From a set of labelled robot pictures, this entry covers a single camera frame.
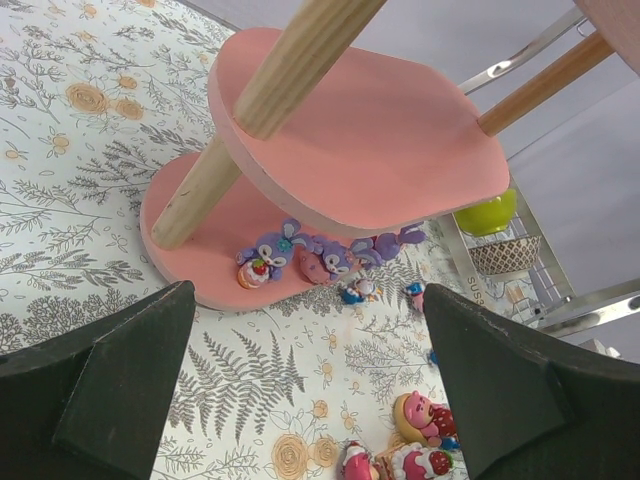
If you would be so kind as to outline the purple bunny with red bow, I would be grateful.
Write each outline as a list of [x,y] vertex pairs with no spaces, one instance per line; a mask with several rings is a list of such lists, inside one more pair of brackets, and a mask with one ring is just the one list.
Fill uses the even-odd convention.
[[359,238],[352,242],[351,252],[356,264],[365,269],[381,266],[397,257],[405,245],[417,245],[425,241],[422,222],[406,225],[398,232],[387,232],[373,237]]

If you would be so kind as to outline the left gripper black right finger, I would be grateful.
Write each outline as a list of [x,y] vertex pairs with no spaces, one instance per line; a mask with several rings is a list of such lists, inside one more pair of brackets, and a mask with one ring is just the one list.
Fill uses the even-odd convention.
[[639,366],[440,285],[423,311],[472,479],[636,479]]

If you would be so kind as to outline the purple bunny with strawberry cake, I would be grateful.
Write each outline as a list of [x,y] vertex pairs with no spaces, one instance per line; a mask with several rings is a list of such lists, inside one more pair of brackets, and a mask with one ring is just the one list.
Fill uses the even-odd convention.
[[312,251],[312,238],[301,232],[301,224],[296,219],[285,219],[278,232],[261,235],[253,247],[244,248],[236,254],[238,283],[245,289],[257,289],[279,281],[298,247]]

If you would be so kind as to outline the pink bear strawberry cake toy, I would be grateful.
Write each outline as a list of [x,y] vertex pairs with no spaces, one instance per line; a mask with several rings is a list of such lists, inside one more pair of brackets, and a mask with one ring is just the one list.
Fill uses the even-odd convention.
[[453,468],[449,453],[411,443],[388,449],[375,457],[382,479],[422,480],[444,476]]

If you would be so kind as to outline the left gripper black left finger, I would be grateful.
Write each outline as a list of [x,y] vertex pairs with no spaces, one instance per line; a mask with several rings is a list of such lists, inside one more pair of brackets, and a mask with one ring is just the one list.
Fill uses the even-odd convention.
[[2,356],[2,478],[150,478],[195,307],[177,282]]

